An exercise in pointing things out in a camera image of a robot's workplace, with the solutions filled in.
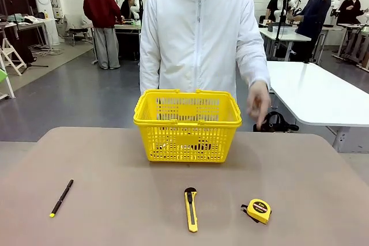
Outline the person's left hand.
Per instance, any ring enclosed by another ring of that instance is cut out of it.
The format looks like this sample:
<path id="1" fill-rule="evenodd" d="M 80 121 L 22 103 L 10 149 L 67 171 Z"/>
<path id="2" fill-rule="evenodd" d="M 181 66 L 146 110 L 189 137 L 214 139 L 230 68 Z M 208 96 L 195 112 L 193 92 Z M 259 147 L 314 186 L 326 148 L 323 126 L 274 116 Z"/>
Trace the person's left hand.
<path id="1" fill-rule="evenodd" d="M 261 129 L 270 105 L 271 99 L 267 84 L 263 81 L 255 81 L 248 90 L 247 113 L 255 120 L 257 130 Z"/>

